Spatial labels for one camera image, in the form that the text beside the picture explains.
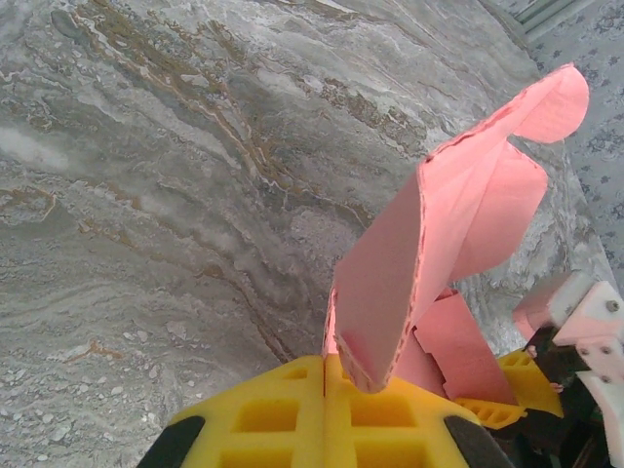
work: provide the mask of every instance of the folded pink paper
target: folded pink paper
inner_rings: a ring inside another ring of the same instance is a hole
[[[448,351],[437,346],[431,352],[443,375],[436,377],[431,357],[423,356],[427,346],[409,343],[415,339],[412,331],[431,313],[427,336],[425,331],[416,333],[430,348],[433,324],[439,322],[440,330],[451,329],[457,336],[463,333],[453,328],[466,323],[467,308],[436,317],[434,302],[448,293],[450,282],[500,264],[522,241],[548,180],[507,137],[560,140],[578,128],[588,103],[587,83],[571,64],[526,88],[472,130],[433,151],[336,265],[324,352],[340,355],[358,388],[382,390],[400,362],[405,373],[410,364],[401,358],[409,345],[410,352],[420,349],[415,362],[423,371],[423,363],[429,363],[432,388],[440,390],[444,383],[449,395],[484,394],[491,382],[459,384],[443,367],[454,375],[457,370],[440,366],[438,359],[448,362],[453,352],[460,352],[451,334],[440,333],[449,340],[444,342]],[[478,335],[471,338],[481,343],[475,344],[471,362],[487,363],[496,372],[494,358],[486,356],[485,341]],[[504,384],[498,395],[489,396],[500,402],[513,398]]]

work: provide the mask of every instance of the gray marble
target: gray marble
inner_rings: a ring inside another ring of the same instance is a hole
[[[0,0],[0,465],[130,467],[319,349],[332,267],[427,151],[539,78],[477,0]],[[562,144],[505,265],[612,279]]]

